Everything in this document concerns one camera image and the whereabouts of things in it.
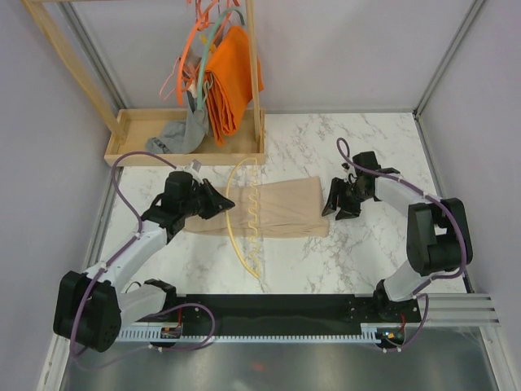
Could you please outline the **beige trousers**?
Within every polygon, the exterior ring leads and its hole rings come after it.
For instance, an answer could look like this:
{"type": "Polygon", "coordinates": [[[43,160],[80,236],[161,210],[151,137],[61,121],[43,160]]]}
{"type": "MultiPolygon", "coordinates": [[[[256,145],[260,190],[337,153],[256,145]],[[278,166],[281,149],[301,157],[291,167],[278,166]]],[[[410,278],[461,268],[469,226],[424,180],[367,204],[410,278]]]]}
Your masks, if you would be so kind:
{"type": "MultiPolygon", "coordinates": [[[[323,196],[320,178],[302,178],[257,186],[260,192],[259,231],[263,238],[295,239],[325,237],[329,220],[322,216],[323,196]]],[[[243,237],[241,226],[246,213],[248,187],[231,187],[229,198],[235,207],[229,211],[234,234],[243,237]]]]}

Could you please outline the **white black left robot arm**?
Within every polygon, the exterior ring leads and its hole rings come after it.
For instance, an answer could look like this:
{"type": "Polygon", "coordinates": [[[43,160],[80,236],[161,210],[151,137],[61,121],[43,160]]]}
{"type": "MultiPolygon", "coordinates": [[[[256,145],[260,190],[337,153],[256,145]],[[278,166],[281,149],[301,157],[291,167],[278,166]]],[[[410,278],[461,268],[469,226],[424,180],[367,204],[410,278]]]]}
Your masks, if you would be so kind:
{"type": "Polygon", "coordinates": [[[170,173],[164,191],[138,215],[136,231],[119,249],[81,273],[69,271],[60,280],[54,333],[102,353],[114,344],[122,328],[138,320],[173,319],[178,310],[174,286],[148,279],[126,292],[125,285],[184,229],[187,218],[208,220],[234,206],[206,178],[186,171],[170,173]]]}

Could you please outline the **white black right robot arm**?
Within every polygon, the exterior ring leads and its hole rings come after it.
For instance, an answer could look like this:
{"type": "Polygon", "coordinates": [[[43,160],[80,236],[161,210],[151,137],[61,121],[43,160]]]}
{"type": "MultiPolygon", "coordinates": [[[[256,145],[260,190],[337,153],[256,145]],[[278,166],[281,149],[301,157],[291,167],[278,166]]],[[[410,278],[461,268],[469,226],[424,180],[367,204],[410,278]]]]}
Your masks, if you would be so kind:
{"type": "Polygon", "coordinates": [[[333,178],[322,216],[337,221],[361,215],[367,200],[384,202],[407,219],[406,260],[382,279],[374,290],[372,311],[382,321],[400,314],[409,301],[431,282],[457,278],[472,261],[473,249],[464,204],[458,198],[441,199],[408,182],[394,168],[382,167],[374,152],[354,157],[343,154],[346,178],[333,178]]]}

